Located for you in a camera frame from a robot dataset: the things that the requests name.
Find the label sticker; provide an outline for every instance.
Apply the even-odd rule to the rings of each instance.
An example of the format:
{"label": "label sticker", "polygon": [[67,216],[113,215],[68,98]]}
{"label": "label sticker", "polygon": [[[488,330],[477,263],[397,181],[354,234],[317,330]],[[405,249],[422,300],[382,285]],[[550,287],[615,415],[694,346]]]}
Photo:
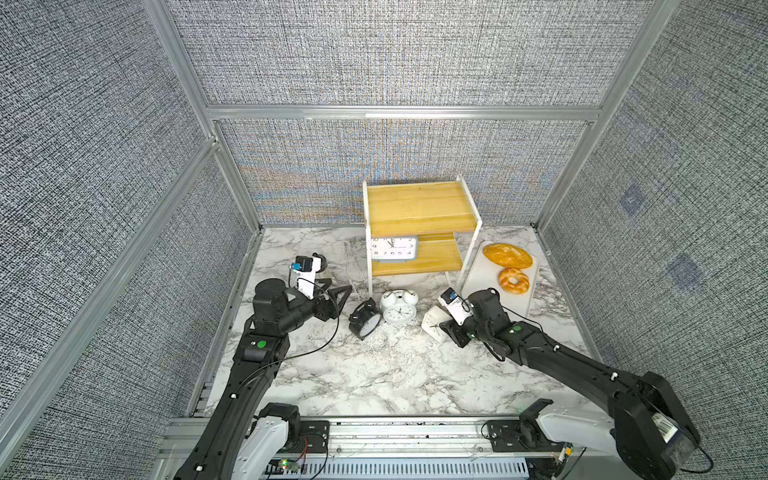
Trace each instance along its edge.
{"label": "label sticker", "polygon": [[674,434],[677,433],[678,428],[668,419],[666,415],[661,415],[659,412],[653,414],[652,418],[656,424],[656,428],[659,429],[661,437],[664,438],[665,443],[669,443]]}

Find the wooden shelf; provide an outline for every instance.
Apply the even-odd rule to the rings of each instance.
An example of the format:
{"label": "wooden shelf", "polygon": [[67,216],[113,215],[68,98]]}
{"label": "wooden shelf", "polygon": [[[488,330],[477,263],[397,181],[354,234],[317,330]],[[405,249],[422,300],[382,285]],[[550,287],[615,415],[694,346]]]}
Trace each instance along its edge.
{"label": "wooden shelf", "polygon": [[401,263],[372,262],[373,276],[407,273],[455,272],[462,269],[462,255],[452,233],[419,235],[414,260]]}
{"label": "wooden shelf", "polygon": [[458,181],[368,187],[368,206],[372,237],[472,232],[477,226]]}

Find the shelf leg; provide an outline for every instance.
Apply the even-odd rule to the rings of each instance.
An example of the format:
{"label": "shelf leg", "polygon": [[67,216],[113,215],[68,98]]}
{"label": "shelf leg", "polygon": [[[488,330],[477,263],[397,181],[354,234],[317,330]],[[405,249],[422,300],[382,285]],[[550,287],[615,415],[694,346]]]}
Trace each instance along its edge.
{"label": "shelf leg", "polygon": [[475,232],[472,234],[472,241],[469,242],[469,250],[467,250],[467,254],[464,257],[464,261],[462,261],[462,271],[458,273],[458,279],[456,279],[456,286],[457,288],[454,290],[457,290],[464,286],[464,272],[467,270],[467,265],[469,264],[469,261],[472,259],[472,251],[475,249],[475,242],[478,239],[478,235],[480,234],[480,228],[482,227],[482,220],[478,219],[478,225],[475,227]]}
{"label": "shelf leg", "polygon": [[373,298],[373,265],[371,264],[371,226],[366,225],[366,259],[368,260],[368,297]]}

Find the bagel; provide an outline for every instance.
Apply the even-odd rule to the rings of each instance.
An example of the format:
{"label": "bagel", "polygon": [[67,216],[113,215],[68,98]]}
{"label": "bagel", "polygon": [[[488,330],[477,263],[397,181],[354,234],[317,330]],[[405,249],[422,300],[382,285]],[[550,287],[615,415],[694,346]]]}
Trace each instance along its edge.
{"label": "bagel", "polygon": [[505,292],[514,293],[515,295],[522,295],[531,287],[528,275],[518,268],[503,269],[498,275],[498,284]]}
{"label": "bagel", "polygon": [[509,243],[493,243],[482,249],[485,258],[496,265],[523,270],[533,265],[528,252]]}

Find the clock face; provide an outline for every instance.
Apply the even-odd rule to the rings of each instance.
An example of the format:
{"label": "clock face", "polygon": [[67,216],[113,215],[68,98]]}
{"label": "clock face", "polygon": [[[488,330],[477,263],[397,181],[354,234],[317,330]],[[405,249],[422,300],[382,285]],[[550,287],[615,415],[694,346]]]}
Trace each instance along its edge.
{"label": "clock face", "polygon": [[412,260],[418,248],[416,237],[377,237],[371,239],[373,260]]}
{"label": "clock face", "polygon": [[406,323],[416,318],[416,307],[413,305],[399,304],[388,308],[384,312],[384,320],[390,323]]}
{"label": "clock face", "polygon": [[377,313],[376,315],[372,316],[368,319],[368,321],[360,328],[360,336],[366,336],[369,333],[373,331],[373,329],[376,328],[377,325],[379,325],[379,320],[381,320],[382,316],[381,314]]}

